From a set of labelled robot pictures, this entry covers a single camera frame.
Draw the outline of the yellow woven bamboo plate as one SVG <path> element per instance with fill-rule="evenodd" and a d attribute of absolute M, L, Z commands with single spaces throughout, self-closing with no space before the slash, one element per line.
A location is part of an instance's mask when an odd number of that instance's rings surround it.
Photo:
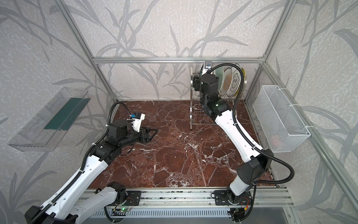
<path fill-rule="evenodd" d="M 246 76 L 246 71 L 243 67 L 241 67 L 241 71 L 243 73 L 243 81 L 242 81 L 243 85 L 241 88 L 241 96 L 243 96 L 247 84 L 247 76 Z"/>

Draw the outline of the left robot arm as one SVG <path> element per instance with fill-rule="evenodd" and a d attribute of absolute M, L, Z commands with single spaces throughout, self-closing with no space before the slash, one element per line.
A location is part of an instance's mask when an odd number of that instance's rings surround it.
<path fill-rule="evenodd" d="M 157 129 L 141 127 L 142 119 L 108 122 L 105 133 L 86 152 L 79 170 L 41 206 L 31 206 L 25 213 L 29 224 L 81 224 L 101 208 L 127 201 L 126 187 L 111 182 L 100 192 L 76 204 L 90 184 L 119 156 L 123 148 L 149 143 Z"/>

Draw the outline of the small orange sunburst plate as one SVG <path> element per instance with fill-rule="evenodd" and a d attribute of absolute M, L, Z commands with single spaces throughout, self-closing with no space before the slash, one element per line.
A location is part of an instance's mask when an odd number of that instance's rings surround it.
<path fill-rule="evenodd" d="M 224 69 L 222 75 L 222 83 L 219 89 L 219 95 L 221 97 L 224 97 L 229 91 L 232 83 L 232 78 L 233 78 L 232 69 L 231 68 Z"/>

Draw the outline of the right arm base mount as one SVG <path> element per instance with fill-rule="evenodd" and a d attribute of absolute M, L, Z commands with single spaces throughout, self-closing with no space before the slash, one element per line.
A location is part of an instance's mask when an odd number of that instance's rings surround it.
<path fill-rule="evenodd" d="M 245 206 L 249 207 L 251 205 L 251 193 L 243 192 L 239 196 L 236 196 L 234 193 L 228 190 L 215 190 L 211 193 L 211 198 L 215 200 L 215 205 L 228 205 L 228 206 Z"/>

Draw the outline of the white plate green rim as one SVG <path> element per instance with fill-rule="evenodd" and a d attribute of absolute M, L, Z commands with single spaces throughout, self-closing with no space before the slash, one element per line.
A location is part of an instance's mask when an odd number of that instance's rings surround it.
<path fill-rule="evenodd" d="M 240 86 L 240 81 L 241 81 L 240 72 L 235 67 L 231 67 L 231 69 L 232 69 L 231 83 L 229 86 L 229 90 L 226 93 L 228 97 L 234 97 L 237 95 Z"/>

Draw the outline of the large orange sunburst plate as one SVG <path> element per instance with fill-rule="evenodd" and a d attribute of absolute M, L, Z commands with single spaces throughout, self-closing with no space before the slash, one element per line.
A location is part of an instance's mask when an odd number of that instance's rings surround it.
<path fill-rule="evenodd" d="M 218 68 L 218 66 L 215 66 L 215 67 L 213 67 L 212 69 L 210 69 L 209 71 L 208 71 L 208 73 L 210 73 L 210 74 L 215 74 L 215 70 Z"/>

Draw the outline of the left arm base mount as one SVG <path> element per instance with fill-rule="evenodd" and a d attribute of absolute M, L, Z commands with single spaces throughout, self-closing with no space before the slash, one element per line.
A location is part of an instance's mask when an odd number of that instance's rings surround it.
<path fill-rule="evenodd" d="M 139 206 L 141 193 L 140 190 L 127 191 L 123 199 L 119 199 L 112 204 L 109 204 L 109 206 Z"/>

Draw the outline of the white plate dark lettered rim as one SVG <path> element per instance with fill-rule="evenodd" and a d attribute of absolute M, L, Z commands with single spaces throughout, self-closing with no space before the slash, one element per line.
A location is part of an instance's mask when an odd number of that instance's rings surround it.
<path fill-rule="evenodd" d="M 200 69 L 199 76 L 204 75 L 206 72 L 207 72 L 207 69 L 205 68 L 205 64 L 203 64 Z"/>

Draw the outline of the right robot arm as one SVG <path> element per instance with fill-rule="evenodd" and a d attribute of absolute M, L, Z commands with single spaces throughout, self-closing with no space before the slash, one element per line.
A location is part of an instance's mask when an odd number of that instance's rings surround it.
<path fill-rule="evenodd" d="M 271 165 L 271 159 L 259 151 L 272 156 L 271 150 L 264 150 L 237 121 L 235 110 L 218 95 L 219 78 L 206 73 L 193 76 L 192 85 L 200 92 L 200 104 L 209 116 L 230 138 L 239 152 L 243 164 L 237 169 L 237 176 L 227 187 L 227 197 L 231 204 L 238 204 L 244 193 L 254 186 Z"/>

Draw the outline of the green flower plate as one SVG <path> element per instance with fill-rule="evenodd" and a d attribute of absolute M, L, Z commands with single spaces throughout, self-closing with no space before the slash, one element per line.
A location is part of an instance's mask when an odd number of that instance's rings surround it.
<path fill-rule="evenodd" d="M 223 78 L 223 66 L 222 67 L 219 67 L 217 69 L 214 70 L 214 73 L 215 75 L 219 78 L 218 79 L 218 83 L 219 83 L 219 86 L 221 86 L 222 84 L 222 78 Z"/>

